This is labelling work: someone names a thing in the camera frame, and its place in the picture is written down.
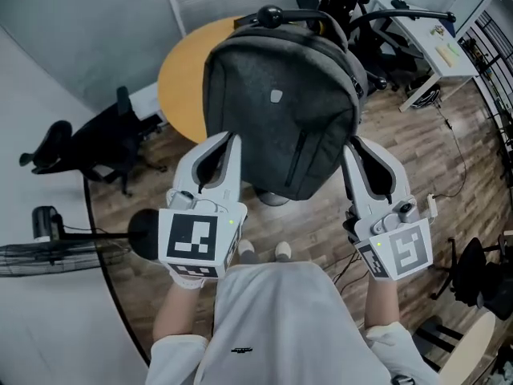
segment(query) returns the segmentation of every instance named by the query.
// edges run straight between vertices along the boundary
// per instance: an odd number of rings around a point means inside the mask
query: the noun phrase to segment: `white t-shirt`
[[[210,343],[157,341],[146,385],[385,385],[397,375],[439,383],[398,322],[370,329],[366,341],[317,265],[237,265],[217,287]]]

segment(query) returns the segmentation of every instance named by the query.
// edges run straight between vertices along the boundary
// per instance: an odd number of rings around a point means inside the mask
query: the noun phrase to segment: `hand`
[[[166,268],[168,268],[169,275],[173,278],[174,283],[186,290],[198,290],[199,288],[203,288],[205,284],[205,278],[184,277],[178,274],[171,266],[167,266]]]

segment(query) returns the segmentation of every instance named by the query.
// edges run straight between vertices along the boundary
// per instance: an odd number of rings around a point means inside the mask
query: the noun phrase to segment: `wooden floor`
[[[401,113],[398,106],[403,94],[391,90],[373,95],[362,114],[359,135],[388,148],[406,167],[410,186],[420,209],[427,208],[428,193],[455,193],[464,177],[464,166],[449,128],[434,107],[421,111]],[[496,156],[498,141],[493,124],[487,120],[487,109],[473,82],[442,104],[442,113],[449,119],[467,163],[467,181],[461,193],[454,198],[440,197],[438,217],[431,226],[434,258],[438,264],[448,264],[450,246],[448,237],[455,237],[461,251],[472,237],[479,237],[483,245],[495,243],[510,215],[509,191],[499,179],[502,165]],[[145,168],[135,170],[130,180],[132,198],[119,192],[117,184],[91,184],[91,201],[98,227],[109,232],[123,232],[131,216],[140,209],[165,206],[165,193],[171,187],[174,170],[180,157],[193,147],[193,143],[166,127],[145,144],[146,156],[166,164],[167,173]],[[248,220],[243,237],[253,242],[262,261],[270,261],[279,241],[285,240],[293,248],[298,261],[314,261],[325,268],[329,276],[340,272],[352,253],[342,228],[349,200],[345,196],[341,171],[308,201],[290,201],[281,207],[261,204],[252,189],[243,185],[242,201],[248,206]],[[137,339],[149,354],[151,325],[171,279],[158,265],[153,265],[133,253],[122,263],[109,266],[113,286],[127,320]],[[366,272],[362,261],[354,263],[337,286]],[[442,317],[444,324],[465,332],[480,314],[455,302],[446,292],[437,302],[428,295],[436,290],[445,275],[428,269],[411,278],[401,280],[399,297],[402,323],[414,330],[432,314]],[[362,324],[367,278],[347,286],[342,297],[354,320]],[[195,331],[209,337],[212,328],[214,284],[202,291]],[[490,363],[506,324],[498,321],[495,337],[482,366],[468,383],[473,383]],[[443,365],[445,355],[434,354],[435,362]]]

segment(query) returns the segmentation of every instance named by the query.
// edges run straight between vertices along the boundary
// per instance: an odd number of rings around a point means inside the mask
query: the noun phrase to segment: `sneaker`
[[[278,258],[278,255],[285,255],[288,259],[292,257],[292,250],[288,242],[280,242],[274,249],[274,256]]]
[[[253,247],[253,244],[248,240],[240,240],[239,246],[237,247],[237,252],[239,253],[239,255],[242,255],[244,251],[251,251],[254,253],[255,247]]]

